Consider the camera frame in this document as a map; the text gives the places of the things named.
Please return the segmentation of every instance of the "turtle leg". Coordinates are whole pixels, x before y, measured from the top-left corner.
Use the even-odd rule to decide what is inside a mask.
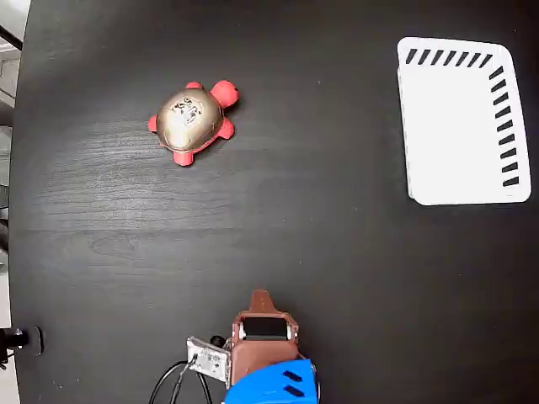
[[[148,121],[148,129],[153,133],[157,132],[157,115],[154,115]]]
[[[174,162],[182,167],[190,166],[193,164],[193,153],[191,151],[187,151],[185,153],[178,153],[176,151],[173,151],[174,155]]]
[[[217,136],[223,139],[230,139],[234,135],[234,124],[227,118],[223,118],[221,128],[217,132]]]
[[[202,88],[202,84],[199,82],[188,82],[185,88]]]

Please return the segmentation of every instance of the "turtle head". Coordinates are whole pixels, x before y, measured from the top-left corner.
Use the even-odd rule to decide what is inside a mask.
[[[211,95],[217,98],[221,108],[230,107],[239,99],[239,91],[228,80],[221,80],[210,91]]]

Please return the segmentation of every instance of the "wood grain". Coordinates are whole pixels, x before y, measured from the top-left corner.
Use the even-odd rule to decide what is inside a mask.
[[[424,208],[406,190],[408,35],[510,49],[537,186],[539,14],[491,3],[34,2],[10,280],[14,324],[47,346],[18,358],[22,403],[146,402],[185,338],[226,335],[260,287],[299,321],[324,402],[537,401],[535,192]],[[175,166],[147,119],[224,77],[236,136]]]

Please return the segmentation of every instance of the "black cable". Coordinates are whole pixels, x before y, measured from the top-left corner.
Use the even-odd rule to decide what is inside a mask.
[[[157,397],[157,394],[159,390],[161,390],[161,387],[163,386],[164,381],[172,374],[174,371],[176,371],[180,366],[187,365],[186,360],[180,360],[179,362],[176,362],[172,366],[170,366],[165,373],[159,378],[157,381],[155,387],[153,388],[152,395],[150,396],[150,400],[148,401],[148,404],[154,404],[155,399]],[[210,389],[208,388],[208,383],[205,381],[205,377],[203,374],[199,372],[195,372],[196,375],[199,378],[200,383],[202,384],[202,390],[204,391],[204,397],[206,404],[213,404],[211,401],[211,393]]]
[[[196,362],[197,355],[193,355],[193,358],[189,361],[188,364],[184,366],[181,372],[179,372],[178,379],[176,380],[176,383],[174,383],[174,390],[172,392],[172,395],[170,396],[170,402],[169,404],[176,404],[176,401],[178,400],[179,396],[179,389],[182,387],[182,381],[184,380],[184,375],[187,370],[189,370],[189,367]]]
[[[8,355],[7,359],[11,358],[12,356],[15,356],[15,353],[11,353],[10,355]],[[6,368],[5,364],[0,362],[0,369],[1,370],[8,370],[8,368]],[[204,380],[204,383],[202,383],[202,387],[207,389],[208,388],[208,385],[205,383],[205,380]]]
[[[159,378],[159,380],[157,381],[155,387],[153,388],[153,391],[152,391],[152,395],[150,396],[150,401],[148,402],[148,404],[153,404],[155,402],[155,397],[157,397],[157,394],[159,392],[159,390],[161,389],[161,386],[163,385],[164,381],[177,369],[179,368],[181,365],[186,365],[187,364],[187,361],[186,360],[180,360],[179,362],[176,362],[175,364],[173,364],[170,368],[167,369],[167,371],[165,373],[163,373],[163,375]]]

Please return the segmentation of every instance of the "blue robot part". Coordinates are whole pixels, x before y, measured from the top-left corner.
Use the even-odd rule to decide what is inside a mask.
[[[225,404],[318,404],[318,384],[309,359],[281,362],[236,383]]]

